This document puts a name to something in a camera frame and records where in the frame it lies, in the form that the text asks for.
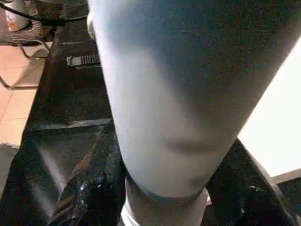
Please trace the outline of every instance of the grout line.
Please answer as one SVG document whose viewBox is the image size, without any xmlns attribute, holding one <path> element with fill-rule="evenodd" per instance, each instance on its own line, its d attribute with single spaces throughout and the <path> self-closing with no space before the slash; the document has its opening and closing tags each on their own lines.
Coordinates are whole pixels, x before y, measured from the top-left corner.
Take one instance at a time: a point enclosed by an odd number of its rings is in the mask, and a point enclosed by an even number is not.
<svg viewBox="0 0 301 226">
<path fill-rule="evenodd" d="M 21 71 L 21 73 L 19 74 L 19 77 L 18 77 L 18 79 L 15 81 L 14 84 L 16 84 L 16 83 L 20 80 L 20 78 L 23 77 L 24 68 L 27 66 L 28 61 L 29 61 L 29 60 L 26 59 L 26 61 L 25 61 L 24 64 L 23 64 L 23 67 L 20 67 L 20 68 L 22 68 L 22 71 Z"/>
<path fill-rule="evenodd" d="M 28 119 L 28 116 L 22 117 L 22 118 L 15 118 L 15 119 Z M 1 121 L 11 121 L 11 120 L 15 120 L 15 119 L 5 119 L 5 120 L 1 120 Z"/>
<path fill-rule="evenodd" d="M 5 70 L 5 69 L 14 69 L 14 68 L 21 68 L 21 67 L 24 67 L 24 66 L 17 66 L 17 67 L 4 67 L 0 70 Z"/>
<path fill-rule="evenodd" d="M 4 116 L 4 113 L 5 113 L 6 110 L 7 110 L 8 104 L 9 104 L 9 102 L 10 102 L 10 100 L 11 100 L 13 94 L 14 94 L 14 91 L 11 92 L 11 95 L 10 95 L 10 97 L 9 97 L 9 99 L 8 99 L 8 103 L 6 104 L 5 109 L 4 109 L 4 111 L 3 111 L 3 114 L 2 114 L 1 117 L 0 117 L 0 121 L 2 121 L 2 118 L 3 118 L 3 116 Z"/>
<path fill-rule="evenodd" d="M 24 62 L 24 64 L 23 64 L 23 66 L 17 66 L 17 67 L 7 67 L 6 65 L 3 65 L 4 66 L 4 69 L 10 69 L 10 68 L 24 68 L 25 67 L 25 63 L 28 61 L 28 59 L 26 59 L 26 57 L 22 54 L 22 51 L 21 51 L 21 49 L 18 47 L 18 46 L 15 46 L 15 47 L 13 47 L 15 50 L 16 49 L 18 49 L 17 50 L 17 54 L 19 54 L 22 58 L 24 58 L 25 59 L 25 62 Z"/>
</svg>

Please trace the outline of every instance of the tiled floor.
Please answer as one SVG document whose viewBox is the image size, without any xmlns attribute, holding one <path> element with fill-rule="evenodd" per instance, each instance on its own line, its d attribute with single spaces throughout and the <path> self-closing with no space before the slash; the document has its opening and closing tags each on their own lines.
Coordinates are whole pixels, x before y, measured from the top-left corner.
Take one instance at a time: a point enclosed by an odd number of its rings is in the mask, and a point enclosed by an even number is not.
<svg viewBox="0 0 301 226">
<path fill-rule="evenodd" d="M 28 55 L 42 49 L 41 46 L 25 47 Z M 9 85 L 38 85 L 44 68 L 44 60 L 28 61 L 19 47 L 0 46 L 0 76 Z M 20 145 L 36 90 L 9 91 L 0 85 L 0 143 Z"/>
</svg>

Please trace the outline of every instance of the white cylinder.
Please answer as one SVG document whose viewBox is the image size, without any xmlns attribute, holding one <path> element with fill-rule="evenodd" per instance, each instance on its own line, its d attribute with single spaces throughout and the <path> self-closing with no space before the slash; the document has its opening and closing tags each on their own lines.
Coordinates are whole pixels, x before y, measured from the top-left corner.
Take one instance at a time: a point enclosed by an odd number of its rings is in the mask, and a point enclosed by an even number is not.
<svg viewBox="0 0 301 226">
<path fill-rule="evenodd" d="M 147 194 L 198 194 L 275 75 L 254 54 L 270 52 L 258 43 L 265 33 L 253 35 L 251 17 L 240 32 L 210 1 L 89 5 L 129 174 Z"/>
<path fill-rule="evenodd" d="M 205 189 L 195 199 L 179 204 L 160 203 L 126 180 L 127 196 L 121 212 L 123 226 L 200 226 L 207 202 Z"/>
<path fill-rule="evenodd" d="M 14 0 L 13 2 L 6 3 L 5 5 L 16 11 L 28 14 L 28 10 L 23 0 Z M 8 22 L 8 29 L 11 32 L 19 31 L 22 28 L 25 28 L 30 21 L 28 18 L 19 16 L 7 10 L 5 10 L 5 14 L 6 14 L 6 20 Z"/>
</svg>

